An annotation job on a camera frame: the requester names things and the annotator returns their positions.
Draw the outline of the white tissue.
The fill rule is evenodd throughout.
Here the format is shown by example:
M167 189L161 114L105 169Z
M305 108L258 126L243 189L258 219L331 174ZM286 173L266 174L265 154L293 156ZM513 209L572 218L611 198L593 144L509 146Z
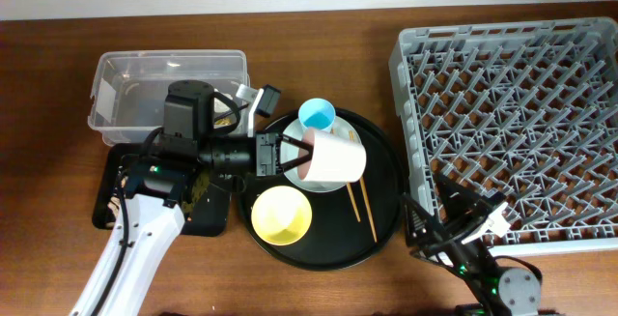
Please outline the white tissue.
M227 94L219 91L213 93L213 111L215 113L214 120L227 118L234 113L235 103Z

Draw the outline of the food scraps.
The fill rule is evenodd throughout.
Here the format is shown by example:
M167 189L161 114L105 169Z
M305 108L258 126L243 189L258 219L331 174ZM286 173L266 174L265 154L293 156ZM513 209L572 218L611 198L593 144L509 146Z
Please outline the food scraps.
M191 198L181 204L181 208L185 219L191 221L193 211L196 209L198 202L206 193L210 184L210 174L208 171L202 171L194 180L191 186ZM120 211L120 200L117 196L112 195L106 202L106 210L103 216L103 227L111 229L114 226L116 218Z

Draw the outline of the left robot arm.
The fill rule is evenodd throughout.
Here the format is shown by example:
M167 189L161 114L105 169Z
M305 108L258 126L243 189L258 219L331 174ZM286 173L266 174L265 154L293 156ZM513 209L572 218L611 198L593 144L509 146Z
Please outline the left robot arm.
M134 162L120 167L112 193L120 209L110 238L74 315L135 315L157 268L186 222L183 205L207 174L207 190L246 189L249 176L283 174L311 160L311 144L282 133L235 136L235 124L214 125L214 103L238 117L241 109L209 83L180 80L168 87L164 121L142 143Z

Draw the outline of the brown gold snack wrapper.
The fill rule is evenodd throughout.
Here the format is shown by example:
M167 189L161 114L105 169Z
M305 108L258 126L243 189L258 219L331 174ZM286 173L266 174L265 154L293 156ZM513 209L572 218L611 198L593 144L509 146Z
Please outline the brown gold snack wrapper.
M231 117L222 118L214 122L214 127L216 129L222 129L224 127L231 126L236 123L236 120Z

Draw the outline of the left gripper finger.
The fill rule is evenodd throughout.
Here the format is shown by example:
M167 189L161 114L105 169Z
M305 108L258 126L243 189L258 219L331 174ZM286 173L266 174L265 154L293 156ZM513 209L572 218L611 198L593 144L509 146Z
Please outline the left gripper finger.
M295 139L295 138L290 137L290 136L288 136L286 134L282 134L281 135L281 141L283 143L287 143L289 145L293 145L293 146L295 146L295 147L297 147L299 149L302 149L302 150L304 150L304 151L306 151L308 153L312 153L313 152L313 146L311 144L309 144L307 142L304 142L302 140Z
M298 167L306 162L309 162L311 160L312 156L311 155L306 155L300 158L295 158L295 159L291 159L289 161L280 163L277 166L277 173L278 174L283 174L289 170L294 169L295 167Z

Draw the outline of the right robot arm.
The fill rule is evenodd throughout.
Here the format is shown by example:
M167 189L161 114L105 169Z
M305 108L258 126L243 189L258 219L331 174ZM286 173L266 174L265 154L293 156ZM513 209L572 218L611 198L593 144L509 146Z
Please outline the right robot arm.
M537 315L543 275L534 265L513 257L515 267L498 264L482 237L503 236L510 224L503 216L506 196L482 195L444 175L435 177L447 220L440 222L408 194L402 195L406 245L410 255L445 269L462 280L477 302L458 305L456 315Z

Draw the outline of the yellow bowl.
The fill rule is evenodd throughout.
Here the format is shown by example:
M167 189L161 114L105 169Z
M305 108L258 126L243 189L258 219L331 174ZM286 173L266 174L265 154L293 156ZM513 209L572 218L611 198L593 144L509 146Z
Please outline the yellow bowl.
M308 198L288 186L263 191L251 208L250 222L257 236L268 244L289 245L309 230L313 211Z

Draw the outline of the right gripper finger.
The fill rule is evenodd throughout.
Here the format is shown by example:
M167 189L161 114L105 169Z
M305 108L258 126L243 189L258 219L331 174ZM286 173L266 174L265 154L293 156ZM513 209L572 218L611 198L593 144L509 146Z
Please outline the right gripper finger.
M444 250L443 226L409 194L404 193L402 204L405 218L406 245L412 256L429 258Z
M489 198L461 186L445 175L437 174L435 184L448 219L457 219L465 215L488 215L492 211Z

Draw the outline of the pink cup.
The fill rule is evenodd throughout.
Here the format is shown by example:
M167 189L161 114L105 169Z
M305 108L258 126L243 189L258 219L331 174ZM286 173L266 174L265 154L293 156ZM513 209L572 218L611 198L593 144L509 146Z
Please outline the pink cup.
M367 152L361 143L310 128L302 141L313 147L311 159L297 168L303 182L353 183L364 173Z

